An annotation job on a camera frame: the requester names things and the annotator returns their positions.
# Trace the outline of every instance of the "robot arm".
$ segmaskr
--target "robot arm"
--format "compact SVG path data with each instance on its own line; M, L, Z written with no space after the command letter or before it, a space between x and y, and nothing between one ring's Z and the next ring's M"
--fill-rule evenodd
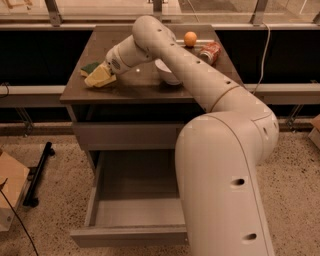
M189 53L157 19L136 20L132 36L107 54L116 74L161 59L206 114L181 131L177 180L192 255L274 255L255 166L278 140L272 111Z

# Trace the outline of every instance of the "small bowl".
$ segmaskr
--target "small bowl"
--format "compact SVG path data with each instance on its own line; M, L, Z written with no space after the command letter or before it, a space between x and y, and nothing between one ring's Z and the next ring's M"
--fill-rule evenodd
M171 70L164 64L164 62L160 59L156 59L155 62L158 73L162 80L164 80L167 84L170 85L178 85L181 82L172 74Z

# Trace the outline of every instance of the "black wall panel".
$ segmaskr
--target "black wall panel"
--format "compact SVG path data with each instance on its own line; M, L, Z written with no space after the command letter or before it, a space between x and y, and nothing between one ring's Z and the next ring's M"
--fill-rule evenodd
M67 84L91 31L1 31L0 83Z
M260 79L267 31L216 31L244 83ZM272 30L262 83L320 82L320 30Z

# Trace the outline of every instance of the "speckled floor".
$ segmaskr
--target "speckled floor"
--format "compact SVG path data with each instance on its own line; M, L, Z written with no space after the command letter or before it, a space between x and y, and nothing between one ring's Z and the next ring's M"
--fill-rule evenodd
M36 166L47 141L53 143L56 154L43 171L40 204L18 209L40 255L191 255L187 246L77 247L69 232L83 226L93 173L76 138L0 136L0 148L26 166ZM258 182L276 255L320 255L320 150L308 132L281 132L277 148L258 167ZM10 231L0 233L0 255L34 255L16 218Z

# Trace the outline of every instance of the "open drawer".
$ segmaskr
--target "open drawer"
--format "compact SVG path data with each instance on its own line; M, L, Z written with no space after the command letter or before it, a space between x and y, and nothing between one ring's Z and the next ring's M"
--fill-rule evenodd
M174 150L101 151L80 247L186 244Z
M174 149L183 126L182 122L75 123L73 131L85 151Z

